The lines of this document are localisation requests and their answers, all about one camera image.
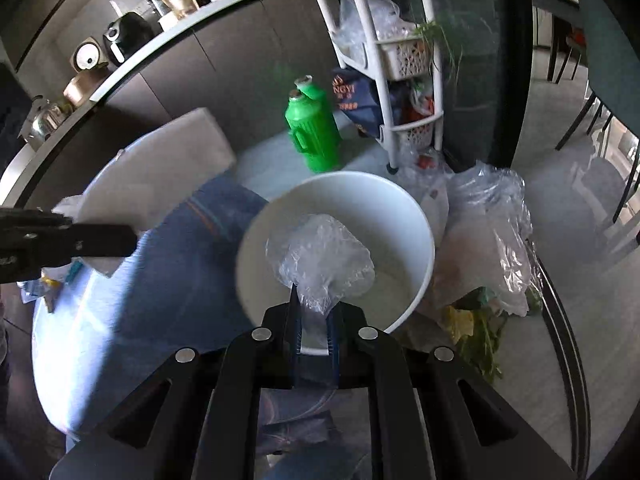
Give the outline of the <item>copper rice cooker pot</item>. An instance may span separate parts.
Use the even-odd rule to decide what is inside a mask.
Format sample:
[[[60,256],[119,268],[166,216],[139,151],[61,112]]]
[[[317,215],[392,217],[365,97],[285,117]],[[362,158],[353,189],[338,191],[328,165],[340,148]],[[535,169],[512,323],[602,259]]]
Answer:
[[[67,84],[63,96],[73,107],[81,107],[110,75],[107,62],[100,63],[90,70],[81,70]]]

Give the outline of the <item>blue plaid tablecloth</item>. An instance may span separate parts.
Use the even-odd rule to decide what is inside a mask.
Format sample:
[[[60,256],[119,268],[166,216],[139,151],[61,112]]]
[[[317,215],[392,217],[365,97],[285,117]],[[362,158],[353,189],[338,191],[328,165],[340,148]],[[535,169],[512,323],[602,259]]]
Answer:
[[[55,479],[248,479],[259,390],[285,384],[286,307],[255,328],[235,287],[265,201],[218,177],[140,240],[111,276],[83,268],[32,324],[49,422],[72,444]]]

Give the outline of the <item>black air fryer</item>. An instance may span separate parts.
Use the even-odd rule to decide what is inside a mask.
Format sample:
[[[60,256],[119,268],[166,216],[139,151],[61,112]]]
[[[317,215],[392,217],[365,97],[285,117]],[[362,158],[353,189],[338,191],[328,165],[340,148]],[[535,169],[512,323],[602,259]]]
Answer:
[[[108,24],[103,34],[106,54],[117,66],[155,37],[152,26],[136,12],[127,12]]]

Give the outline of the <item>white grey kitchen counter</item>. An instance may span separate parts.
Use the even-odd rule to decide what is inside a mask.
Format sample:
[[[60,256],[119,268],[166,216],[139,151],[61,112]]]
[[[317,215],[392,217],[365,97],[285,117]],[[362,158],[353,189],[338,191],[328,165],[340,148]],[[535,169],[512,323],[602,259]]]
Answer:
[[[35,151],[35,155],[32,156],[32,159],[16,177],[9,178],[10,185],[1,185],[1,206],[9,208],[23,207],[42,175],[50,167],[62,148],[72,140],[77,130],[96,114],[114,92],[117,92],[131,77],[136,76],[143,67],[151,63],[153,58],[163,53],[177,41],[180,41],[188,32],[194,32],[195,29],[212,20],[216,15],[249,1],[214,0],[200,10],[179,20],[167,32],[162,32],[137,50],[131,58],[128,58],[124,64],[119,66],[99,85],[96,91],[89,96],[87,103],[82,104],[79,110],[73,112],[70,118],[66,119],[63,125],[49,136],[49,139],[43,143],[41,148]]]

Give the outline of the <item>clear plastic bags on floor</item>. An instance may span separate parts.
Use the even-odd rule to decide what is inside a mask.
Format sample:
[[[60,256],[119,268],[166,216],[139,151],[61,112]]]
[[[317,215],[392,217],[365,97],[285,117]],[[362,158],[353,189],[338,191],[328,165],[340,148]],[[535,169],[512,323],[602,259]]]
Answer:
[[[402,148],[399,162],[397,181],[422,207],[436,244],[419,311],[437,318],[443,308],[479,292],[482,306],[525,316],[533,281],[525,241],[533,225],[524,180],[480,160],[454,172],[432,148]]]

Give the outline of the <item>green thermos jug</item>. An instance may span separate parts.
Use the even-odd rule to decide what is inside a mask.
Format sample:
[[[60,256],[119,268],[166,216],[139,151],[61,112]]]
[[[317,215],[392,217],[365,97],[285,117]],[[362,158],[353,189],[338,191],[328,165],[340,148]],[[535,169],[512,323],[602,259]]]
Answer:
[[[294,86],[285,110],[294,148],[314,174],[332,171],[340,166],[341,136],[329,98],[311,75],[297,78]]]

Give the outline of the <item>green vegetable scraps on floor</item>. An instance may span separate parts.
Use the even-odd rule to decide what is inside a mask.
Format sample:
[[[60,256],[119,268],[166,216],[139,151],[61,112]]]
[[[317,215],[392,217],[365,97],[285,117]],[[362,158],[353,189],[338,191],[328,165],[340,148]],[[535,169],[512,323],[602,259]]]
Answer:
[[[458,356],[492,385],[503,376],[497,354],[510,317],[498,307],[497,295],[491,289],[479,287],[443,307],[437,323],[448,334]]]

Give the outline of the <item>white paper sheet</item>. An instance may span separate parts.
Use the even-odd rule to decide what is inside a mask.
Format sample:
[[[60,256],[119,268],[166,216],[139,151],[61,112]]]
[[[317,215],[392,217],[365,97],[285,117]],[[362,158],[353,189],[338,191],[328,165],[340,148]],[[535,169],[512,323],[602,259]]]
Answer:
[[[196,108],[118,152],[84,192],[52,211],[76,223],[122,224],[142,236],[234,163],[221,126]]]

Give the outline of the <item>dark green dining chair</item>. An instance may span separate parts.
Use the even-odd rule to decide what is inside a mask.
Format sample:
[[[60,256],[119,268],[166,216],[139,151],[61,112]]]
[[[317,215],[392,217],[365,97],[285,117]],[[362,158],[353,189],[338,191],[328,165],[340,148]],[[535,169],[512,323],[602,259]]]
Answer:
[[[591,96],[555,149],[559,151],[580,125],[595,99],[610,116],[639,137],[639,55],[604,0],[578,0],[586,36]]]

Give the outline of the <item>white round trash bin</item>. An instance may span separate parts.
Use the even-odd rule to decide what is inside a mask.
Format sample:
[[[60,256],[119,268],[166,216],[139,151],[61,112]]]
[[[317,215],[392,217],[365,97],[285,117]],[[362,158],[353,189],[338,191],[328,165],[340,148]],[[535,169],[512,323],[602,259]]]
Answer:
[[[243,236],[235,285],[254,324],[268,308],[299,300],[302,351],[324,356],[324,322],[339,302],[393,333],[423,299],[434,262],[431,226],[407,191],[375,174],[337,171],[262,208]]]

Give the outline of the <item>dark blue printed bag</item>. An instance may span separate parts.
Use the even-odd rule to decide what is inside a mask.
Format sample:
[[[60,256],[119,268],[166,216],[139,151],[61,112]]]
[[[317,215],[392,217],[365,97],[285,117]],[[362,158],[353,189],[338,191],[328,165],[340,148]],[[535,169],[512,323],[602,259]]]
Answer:
[[[349,67],[334,68],[332,75],[332,91],[338,109],[360,134],[378,139],[383,115],[375,81]]]

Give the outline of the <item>white rice cooker lid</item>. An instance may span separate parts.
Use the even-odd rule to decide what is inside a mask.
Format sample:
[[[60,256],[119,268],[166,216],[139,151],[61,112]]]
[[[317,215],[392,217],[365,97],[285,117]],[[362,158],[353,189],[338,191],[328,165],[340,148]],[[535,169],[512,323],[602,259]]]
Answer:
[[[70,57],[70,65],[76,73],[92,70],[96,66],[107,63],[108,58],[101,45],[93,38],[82,40]]]

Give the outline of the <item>clear plastic bag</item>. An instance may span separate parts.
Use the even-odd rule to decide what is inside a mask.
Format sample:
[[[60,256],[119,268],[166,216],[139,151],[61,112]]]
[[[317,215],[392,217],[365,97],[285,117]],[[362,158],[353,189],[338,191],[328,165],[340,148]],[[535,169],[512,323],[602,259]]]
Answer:
[[[265,254],[276,279],[297,288],[302,307],[326,316],[375,282],[370,250],[329,214],[304,214],[272,231]]]

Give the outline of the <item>white tiered storage rack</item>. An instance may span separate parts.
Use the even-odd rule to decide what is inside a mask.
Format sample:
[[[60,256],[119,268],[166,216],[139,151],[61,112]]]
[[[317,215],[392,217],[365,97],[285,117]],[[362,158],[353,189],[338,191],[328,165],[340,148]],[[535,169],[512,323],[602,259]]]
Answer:
[[[431,146],[444,135],[442,26],[433,0],[316,0],[338,65],[368,82],[372,128],[363,132],[386,151],[396,174],[400,151]]]

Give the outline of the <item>steel kettle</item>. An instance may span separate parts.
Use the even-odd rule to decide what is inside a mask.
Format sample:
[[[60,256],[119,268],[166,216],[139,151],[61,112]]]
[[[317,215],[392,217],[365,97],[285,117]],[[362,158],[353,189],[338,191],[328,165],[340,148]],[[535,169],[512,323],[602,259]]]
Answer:
[[[32,99],[32,108],[22,125],[20,136],[34,151],[38,151],[73,111],[73,105],[66,99],[51,101],[37,94]]]

